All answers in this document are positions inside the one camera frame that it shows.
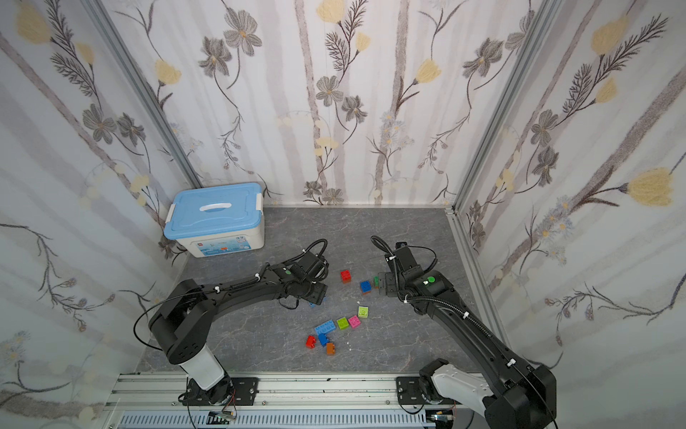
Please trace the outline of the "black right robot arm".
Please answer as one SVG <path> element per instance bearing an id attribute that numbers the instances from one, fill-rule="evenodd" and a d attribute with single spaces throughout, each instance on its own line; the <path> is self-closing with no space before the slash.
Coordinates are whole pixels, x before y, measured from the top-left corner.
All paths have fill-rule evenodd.
<path id="1" fill-rule="evenodd" d="M 470 375 L 446 359 L 435 359 L 418 375 L 425 403 L 457 402 L 482 416 L 491 428 L 557 424 L 557 379 L 548 366 L 533 366 L 505 345 L 473 314 L 445 275 L 419 265 L 407 243 L 391 247 L 378 236 L 371 242 L 384 254 L 397 299 L 443 327 L 480 370 L 479 375 Z"/>

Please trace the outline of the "aluminium frame corner post left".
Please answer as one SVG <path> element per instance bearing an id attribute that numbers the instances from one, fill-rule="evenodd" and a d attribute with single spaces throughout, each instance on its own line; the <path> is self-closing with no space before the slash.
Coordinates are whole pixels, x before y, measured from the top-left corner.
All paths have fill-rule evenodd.
<path id="1" fill-rule="evenodd" d="M 175 160 L 178 168 L 193 189 L 202 188 L 203 185 L 198 179 L 198 175 L 166 120 L 162 107 L 156 101 L 155 91 L 148 84 L 139 65 L 116 30 L 104 4 L 101 1 L 88 0 L 80 0 L 80 4 L 105 42 L 106 47 L 114 56 L 130 87 L 135 91 L 139 103 L 151 118 L 155 130 L 162 137 L 164 145 L 171 153 L 171 157 Z"/>

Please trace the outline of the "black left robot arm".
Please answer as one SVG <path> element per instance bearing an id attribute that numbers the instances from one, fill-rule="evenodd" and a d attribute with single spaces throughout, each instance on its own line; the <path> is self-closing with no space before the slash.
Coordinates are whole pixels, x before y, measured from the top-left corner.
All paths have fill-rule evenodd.
<path id="1" fill-rule="evenodd" d="M 264 264 L 244 280 L 199 285 L 181 282 L 150 317 L 148 329 L 169 363 L 179 366 L 202 391 L 228 384 L 230 377 L 207 346 L 212 324 L 230 312 L 267 300 L 293 298 L 320 305 L 329 273 L 326 239 L 312 242 L 301 253 L 279 264 Z"/>

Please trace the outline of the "red lego brick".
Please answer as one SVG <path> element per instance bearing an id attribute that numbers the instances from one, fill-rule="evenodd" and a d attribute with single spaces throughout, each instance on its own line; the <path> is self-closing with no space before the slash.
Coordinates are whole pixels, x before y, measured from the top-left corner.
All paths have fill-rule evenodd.
<path id="1" fill-rule="evenodd" d="M 349 270 L 341 271 L 340 278 L 342 283 L 350 283 L 352 281 L 352 275 Z"/>
<path id="2" fill-rule="evenodd" d="M 310 335 L 307 337 L 307 342 L 305 343 L 305 346 L 309 349 L 314 349 L 316 347 L 317 339 L 316 337 Z"/>

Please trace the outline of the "lime green lego brick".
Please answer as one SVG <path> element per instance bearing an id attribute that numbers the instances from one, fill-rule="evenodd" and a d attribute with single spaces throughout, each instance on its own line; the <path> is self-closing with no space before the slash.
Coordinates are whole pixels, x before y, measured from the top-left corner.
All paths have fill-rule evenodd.
<path id="1" fill-rule="evenodd" d="M 348 323 L 348 320 L 345 317 L 338 319 L 336 323 L 339 327 L 339 330 L 346 330 L 348 329 L 348 327 L 350 327 L 350 324 Z"/>

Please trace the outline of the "light blue long brick studs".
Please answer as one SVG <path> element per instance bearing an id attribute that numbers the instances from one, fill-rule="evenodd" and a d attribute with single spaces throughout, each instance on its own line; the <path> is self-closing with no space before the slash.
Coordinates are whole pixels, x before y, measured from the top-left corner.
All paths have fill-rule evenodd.
<path id="1" fill-rule="evenodd" d="M 336 330 L 336 328 L 337 328 L 337 326 L 334 323 L 334 321 L 329 320 L 329 321 L 324 322 L 321 325 L 318 325 L 315 328 L 315 332 L 318 335 L 326 335 L 326 334 L 329 334 L 330 332 L 334 332 Z"/>

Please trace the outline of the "aluminium frame corner post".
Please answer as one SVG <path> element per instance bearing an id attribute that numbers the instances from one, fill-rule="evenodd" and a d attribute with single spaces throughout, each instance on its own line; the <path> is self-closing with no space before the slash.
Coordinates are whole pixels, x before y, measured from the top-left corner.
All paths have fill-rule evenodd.
<path id="1" fill-rule="evenodd" d="M 135 91 L 139 103 L 151 118 L 155 130 L 162 137 L 164 145 L 171 153 L 171 157 L 175 160 L 178 168 L 193 189 L 202 188 L 203 185 L 198 179 L 198 175 L 166 120 L 162 107 L 156 101 L 155 91 L 148 84 L 139 65 L 116 30 L 104 4 L 101 1 L 88 0 L 80 0 L 80 4 L 105 42 L 106 47 L 114 56 L 130 87 Z"/>
<path id="2" fill-rule="evenodd" d="M 500 127 L 507 118 L 514 102 L 516 102 L 527 74 L 532 69 L 533 61 L 545 43 L 548 32 L 562 5 L 564 5 L 564 1 L 560 0 L 543 1 L 541 3 L 541 8 L 532 20 L 530 31 L 523 41 L 521 53 L 516 57 L 514 68 L 499 95 L 498 103 L 496 103 L 492 111 L 491 118 L 489 118 L 487 127 L 466 171 L 466 176 L 458 189 L 456 199 L 451 206 L 452 212 L 460 210 L 464 203 L 466 203 L 471 188 L 478 179 L 496 137 L 500 133 Z"/>

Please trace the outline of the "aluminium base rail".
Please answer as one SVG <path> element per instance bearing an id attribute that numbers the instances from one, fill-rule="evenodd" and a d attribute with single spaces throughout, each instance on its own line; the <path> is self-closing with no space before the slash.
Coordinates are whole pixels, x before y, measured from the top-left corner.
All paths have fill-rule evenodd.
<path id="1" fill-rule="evenodd" d="M 184 406 L 184 374 L 122 375 L 98 428 L 485 428 L 451 400 L 401 406 L 393 373 L 237 373 L 258 377 L 253 406 Z"/>

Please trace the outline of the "aluminium frame corner post right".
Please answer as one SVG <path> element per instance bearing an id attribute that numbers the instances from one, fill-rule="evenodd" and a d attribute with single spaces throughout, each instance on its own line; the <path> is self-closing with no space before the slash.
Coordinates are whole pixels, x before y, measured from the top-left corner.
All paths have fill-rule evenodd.
<path id="1" fill-rule="evenodd" d="M 499 95 L 498 103 L 496 103 L 492 111 L 491 118 L 489 118 L 487 127 L 466 171 L 466 176 L 458 189 L 456 199 L 451 206 L 452 212 L 460 210 L 464 203 L 466 203 L 471 188 L 478 179 L 496 137 L 500 133 L 500 127 L 507 118 L 514 102 L 516 102 L 527 74 L 532 69 L 533 61 L 545 43 L 548 32 L 562 5 L 564 5 L 564 1 L 560 0 L 543 1 L 541 3 L 541 8 L 532 20 L 530 31 L 523 41 L 521 53 L 516 57 L 514 68 Z"/>

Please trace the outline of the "pink lego brick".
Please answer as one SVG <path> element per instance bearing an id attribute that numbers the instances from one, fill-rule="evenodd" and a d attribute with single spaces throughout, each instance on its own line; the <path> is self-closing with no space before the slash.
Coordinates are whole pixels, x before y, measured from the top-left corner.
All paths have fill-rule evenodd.
<path id="1" fill-rule="evenodd" d="M 358 316 L 352 316 L 351 318 L 348 318 L 348 323 L 351 328 L 356 329 L 360 325 L 362 325 L 360 319 Z"/>

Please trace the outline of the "blue lid storage box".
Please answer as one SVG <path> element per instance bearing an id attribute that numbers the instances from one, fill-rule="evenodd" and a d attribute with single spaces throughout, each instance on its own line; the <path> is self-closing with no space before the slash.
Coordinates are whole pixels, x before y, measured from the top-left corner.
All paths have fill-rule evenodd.
<path id="1" fill-rule="evenodd" d="M 264 246 L 264 196 L 256 182 L 190 189 L 176 195 L 164 237 L 193 257 L 214 257 Z"/>

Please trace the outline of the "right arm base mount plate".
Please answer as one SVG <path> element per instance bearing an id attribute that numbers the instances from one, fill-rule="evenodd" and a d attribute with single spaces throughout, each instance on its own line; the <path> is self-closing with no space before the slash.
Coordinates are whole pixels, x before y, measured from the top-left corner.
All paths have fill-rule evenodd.
<path id="1" fill-rule="evenodd" d="M 398 376 L 395 379 L 398 404 L 401 406 L 420 406 L 429 404 L 432 382 L 421 375 Z"/>

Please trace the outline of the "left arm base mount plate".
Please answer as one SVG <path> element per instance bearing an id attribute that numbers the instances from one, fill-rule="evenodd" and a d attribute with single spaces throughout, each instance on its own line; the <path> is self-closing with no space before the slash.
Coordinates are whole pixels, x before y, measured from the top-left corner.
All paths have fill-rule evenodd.
<path id="1" fill-rule="evenodd" d="M 184 406 L 253 406 L 258 393 L 258 377 L 224 377 L 216 386 L 203 390 L 189 379 L 186 390 L 179 397 Z"/>

